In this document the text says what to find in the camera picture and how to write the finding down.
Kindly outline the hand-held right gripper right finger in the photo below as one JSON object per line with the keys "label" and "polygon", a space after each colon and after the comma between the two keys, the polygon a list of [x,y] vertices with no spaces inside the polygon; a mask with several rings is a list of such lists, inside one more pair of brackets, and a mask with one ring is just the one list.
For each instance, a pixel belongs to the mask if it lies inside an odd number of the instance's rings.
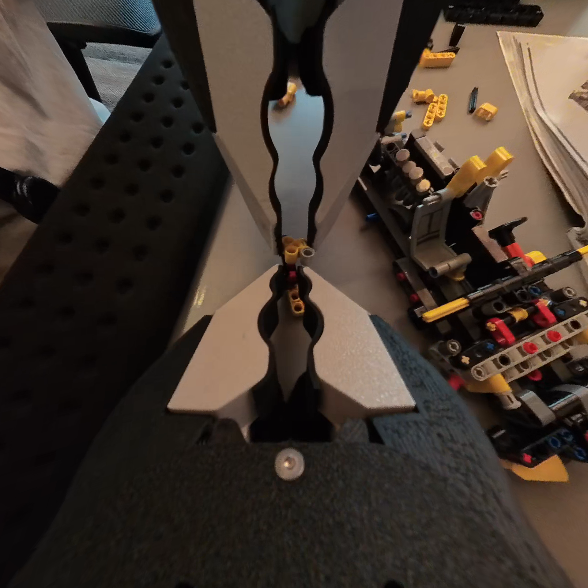
{"label": "hand-held right gripper right finger", "polygon": [[312,338],[309,374],[318,381],[319,410],[327,419],[365,419],[411,412],[416,402],[370,314],[311,268],[306,281],[305,328]]}

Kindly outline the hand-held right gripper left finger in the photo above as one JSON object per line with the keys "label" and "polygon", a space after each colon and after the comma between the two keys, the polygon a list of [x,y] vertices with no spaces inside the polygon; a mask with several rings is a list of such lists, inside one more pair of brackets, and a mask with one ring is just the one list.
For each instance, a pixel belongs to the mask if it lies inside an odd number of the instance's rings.
{"label": "hand-held right gripper left finger", "polygon": [[172,413],[256,417],[253,388],[268,372],[258,318],[270,300],[272,266],[212,316],[169,403]]}

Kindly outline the lego instruction booklet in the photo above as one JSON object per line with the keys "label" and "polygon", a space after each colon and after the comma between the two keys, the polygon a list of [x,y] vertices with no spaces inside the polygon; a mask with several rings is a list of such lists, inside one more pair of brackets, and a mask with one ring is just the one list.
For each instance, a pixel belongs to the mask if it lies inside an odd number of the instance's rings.
{"label": "lego instruction booklet", "polygon": [[536,150],[582,218],[569,231],[587,243],[587,37],[498,31]]}

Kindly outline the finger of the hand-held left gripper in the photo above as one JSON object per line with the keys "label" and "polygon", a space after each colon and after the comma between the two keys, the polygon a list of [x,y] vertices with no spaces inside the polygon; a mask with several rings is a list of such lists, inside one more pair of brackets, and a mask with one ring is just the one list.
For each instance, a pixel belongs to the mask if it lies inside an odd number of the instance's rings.
{"label": "finger of the hand-held left gripper", "polygon": [[215,141],[264,240],[278,254],[270,200],[274,162],[263,95],[273,70],[273,29],[258,1],[194,1],[215,121]]}
{"label": "finger of the hand-held left gripper", "polygon": [[377,138],[376,127],[402,1],[342,1],[326,20],[322,70],[330,90],[319,159],[322,195],[313,246],[332,229]]}

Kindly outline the lego car model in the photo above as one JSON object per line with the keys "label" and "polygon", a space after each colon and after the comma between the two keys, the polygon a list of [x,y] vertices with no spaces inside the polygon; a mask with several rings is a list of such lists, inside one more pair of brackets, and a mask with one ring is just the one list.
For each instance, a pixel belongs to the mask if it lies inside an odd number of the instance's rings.
{"label": "lego car model", "polygon": [[487,430],[503,467],[526,481],[568,482],[587,464],[587,297],[548,278],[587,248],[525,252],[519,217],[486,228],[513,161],[503,146],[459,166],[424,132],[381,135],[357,191],[389,235],[408,316],[456,390],[501,407]]}

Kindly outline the pile of yellow lego parts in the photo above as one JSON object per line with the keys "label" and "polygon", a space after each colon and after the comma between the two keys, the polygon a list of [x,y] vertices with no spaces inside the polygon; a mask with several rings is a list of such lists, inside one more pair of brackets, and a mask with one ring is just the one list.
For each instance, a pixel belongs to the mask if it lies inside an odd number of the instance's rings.
{"label": "pile of yellow lego parts", "polygon": [[[457,46],[450,47],[445,51],[432,51],[426,48],[422,52],[419,61],[419,66],[427,69],[448,68],[453,63],[456,55],[459,52]],[[275,102],[273,109],[280,111],[284,110],[293,103],[298,87],[294,82],[288,82],[285,95]],[[498,113],[498,108],[489,102],[477,104],[477,97],[479,88],[474,87],[469,95],[468,109],[469,114],[476,115],[479,119],[485,122],[491,121]],[[424,91],[414,89],[411,94],[411,99],[415,105],[426,105],[427,110],[424,114],[421,123],[421,129],[428,131],[434,123],[442,121],[447,112],[448,95],[441,93],[436,95],[432,89]],[[411,117],[411,114],[406,110],[400,110],[393,113],[390,122],[384,131],[384,134],[400,134],[403,130],[404,122]]]}

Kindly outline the yellow lego connector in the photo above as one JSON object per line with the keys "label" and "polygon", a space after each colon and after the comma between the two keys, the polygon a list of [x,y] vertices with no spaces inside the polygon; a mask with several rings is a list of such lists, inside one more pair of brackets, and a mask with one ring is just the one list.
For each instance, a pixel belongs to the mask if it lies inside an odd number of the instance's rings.
{"label": "yellow lego connector", "polygon": [[301,250],[307,248],[307,242],[304,238],[292,238],[291,236],[282,237],[283,260],[287,265],[296,265]]}

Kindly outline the black perforated chair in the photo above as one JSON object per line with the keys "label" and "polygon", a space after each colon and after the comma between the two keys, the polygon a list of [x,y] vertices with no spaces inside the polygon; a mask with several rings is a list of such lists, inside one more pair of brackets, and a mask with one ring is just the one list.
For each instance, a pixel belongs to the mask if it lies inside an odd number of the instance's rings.
{"label": "black perforated chair", "polygon": [[164,351],[228,180],[162,35],[1,283],[1,587]]}

